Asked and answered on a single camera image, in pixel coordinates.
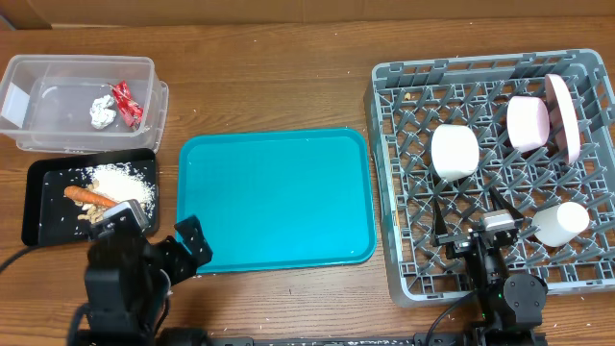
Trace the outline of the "pink bowl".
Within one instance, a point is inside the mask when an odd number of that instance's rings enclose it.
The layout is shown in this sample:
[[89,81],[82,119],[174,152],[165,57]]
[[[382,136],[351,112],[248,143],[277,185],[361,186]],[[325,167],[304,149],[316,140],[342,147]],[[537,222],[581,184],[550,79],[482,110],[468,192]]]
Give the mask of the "pink bowl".
[[507,106],[506,129],[510,144],[521,153],[545,145],[550,132],[546,104],[537,97],[513,96]]

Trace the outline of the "orange carrot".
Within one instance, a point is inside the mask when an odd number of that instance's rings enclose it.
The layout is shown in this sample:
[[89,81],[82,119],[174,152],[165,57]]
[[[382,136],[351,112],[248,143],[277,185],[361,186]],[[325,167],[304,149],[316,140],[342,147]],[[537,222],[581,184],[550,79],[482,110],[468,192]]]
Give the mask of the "orange carrot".
[[112,208],[117,205],[113,200],[76,185],[64,189],[64,195],[76,202],[92,204],[99,207]]

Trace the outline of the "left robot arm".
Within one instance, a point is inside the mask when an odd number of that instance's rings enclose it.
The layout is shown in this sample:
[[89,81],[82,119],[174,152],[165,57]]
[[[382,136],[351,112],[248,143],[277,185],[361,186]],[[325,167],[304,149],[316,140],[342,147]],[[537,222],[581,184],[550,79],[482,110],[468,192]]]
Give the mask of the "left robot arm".
[[66,344],[208,345],[201,329],[160,327],[170,310],[170,290],[212,260],[199,219],[174,225],[181,239],[156,244],[142,233],[144,219],[131,209],[108,210],[92,226],[87,253],[87,302],[73,314]]

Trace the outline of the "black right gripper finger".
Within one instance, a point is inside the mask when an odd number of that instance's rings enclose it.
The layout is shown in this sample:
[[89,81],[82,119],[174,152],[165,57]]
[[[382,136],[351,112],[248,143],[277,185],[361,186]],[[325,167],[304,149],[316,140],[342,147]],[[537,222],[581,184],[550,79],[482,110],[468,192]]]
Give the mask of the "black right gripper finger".
[[514,224],[516,226],[522,226],[524,222],[524,215],[521,214],[512,204],[510,204],[497,190],[497,188],[491,186],[488,191],[493,209],[506,210],[512,217]]
[[431,226],[431,236],[430,236],[430,244],[432,246],[439,246],[441,241],[447,238],[450,234],[448,232],[448,228],[444,217],[441,213],[441,209],[438,204],[438,200],[436,197],[432,199],[432,226]]

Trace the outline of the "white cup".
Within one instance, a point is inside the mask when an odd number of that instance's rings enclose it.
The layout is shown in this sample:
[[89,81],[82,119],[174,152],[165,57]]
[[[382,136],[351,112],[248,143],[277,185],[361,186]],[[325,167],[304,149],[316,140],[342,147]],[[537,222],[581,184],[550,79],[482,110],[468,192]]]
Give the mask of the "white cup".
[[537,228],[535,237],[544,245],[559,247],[585,231],[590,217],[585,207],[576,202],[541,210],[536,213],[531,225]]

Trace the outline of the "foil ball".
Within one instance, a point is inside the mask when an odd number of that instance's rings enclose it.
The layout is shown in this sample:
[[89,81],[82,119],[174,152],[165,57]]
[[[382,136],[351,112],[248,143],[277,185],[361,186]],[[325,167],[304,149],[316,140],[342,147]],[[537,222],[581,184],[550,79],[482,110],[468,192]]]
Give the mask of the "foil ball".
[[114,98],[111,95],[105,95],[92,102],[89,114],[91,125],[95,129],[102,130],[113,122],[116,117],[116,111],[111,108],[113,104]]

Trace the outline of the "white green bowl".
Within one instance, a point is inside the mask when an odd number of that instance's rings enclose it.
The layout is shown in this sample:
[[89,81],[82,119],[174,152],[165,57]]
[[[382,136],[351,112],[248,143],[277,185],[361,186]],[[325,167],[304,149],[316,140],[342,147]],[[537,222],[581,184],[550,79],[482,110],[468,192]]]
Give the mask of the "white green bowl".
[[430,156],[437,176],[454,182],[475,173],[480,162],[480,148],[469,127],[443,124],[433,132]]

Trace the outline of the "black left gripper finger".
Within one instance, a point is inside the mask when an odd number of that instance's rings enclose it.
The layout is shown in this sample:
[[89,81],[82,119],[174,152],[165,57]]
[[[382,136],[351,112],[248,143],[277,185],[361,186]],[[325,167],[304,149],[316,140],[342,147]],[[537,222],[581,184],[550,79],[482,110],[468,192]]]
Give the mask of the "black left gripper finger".
[[191,215],[178,222],[174,228],[181,236],[182,243],[197,267],[211,262],[213,252],[204,237],[201,223],[196,215]]
[[144,230],[144,213],[141,208],[107,210],[103,219],[94,223],[88,232],[90,240],[111,235],[141,236]]

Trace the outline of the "white dinner plate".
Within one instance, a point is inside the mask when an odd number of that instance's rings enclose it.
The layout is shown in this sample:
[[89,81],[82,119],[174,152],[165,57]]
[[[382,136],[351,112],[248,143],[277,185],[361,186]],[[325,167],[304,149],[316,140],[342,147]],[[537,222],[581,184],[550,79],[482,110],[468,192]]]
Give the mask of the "white dinner plate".
[[580,135],[571,92],[563,78],[556,74],[545,76],[545,87],[554,142],[559,152],[565,153],[565,162],[572,164],[580,154]]

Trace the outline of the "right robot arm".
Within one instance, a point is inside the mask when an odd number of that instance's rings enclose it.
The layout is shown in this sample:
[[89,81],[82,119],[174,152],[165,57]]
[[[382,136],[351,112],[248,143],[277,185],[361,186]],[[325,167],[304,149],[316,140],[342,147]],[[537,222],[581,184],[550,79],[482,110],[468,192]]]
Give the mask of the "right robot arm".
[[[431,324],[426,334],[416,334],[416,345],[540,346],[548,343],[534,329],[542,324],[546,305],[546,282],[528,273],[511,274],[502,249],[515,244],[525,217],[494,187],[489,189],[492,211],[466,235],[448,232],[437,202],[433,203],[431,241],[446,248],[449,260],[462,258],[473,289],[453,303]],[[458,307],[477,301],[482,319],[471,322],[461,333],[438,333],[435,329]]]

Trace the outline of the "red snack wrapper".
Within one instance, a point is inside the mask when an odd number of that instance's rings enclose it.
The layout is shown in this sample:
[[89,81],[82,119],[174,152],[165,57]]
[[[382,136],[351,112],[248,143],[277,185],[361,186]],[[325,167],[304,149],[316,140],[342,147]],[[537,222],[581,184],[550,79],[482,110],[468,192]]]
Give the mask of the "red snack wrapper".
[[126,125],[134,131],[137,130],[141,123],[144,109],[134,100],[128,84],[122,81],[117,85],[111,85],[111,93]]

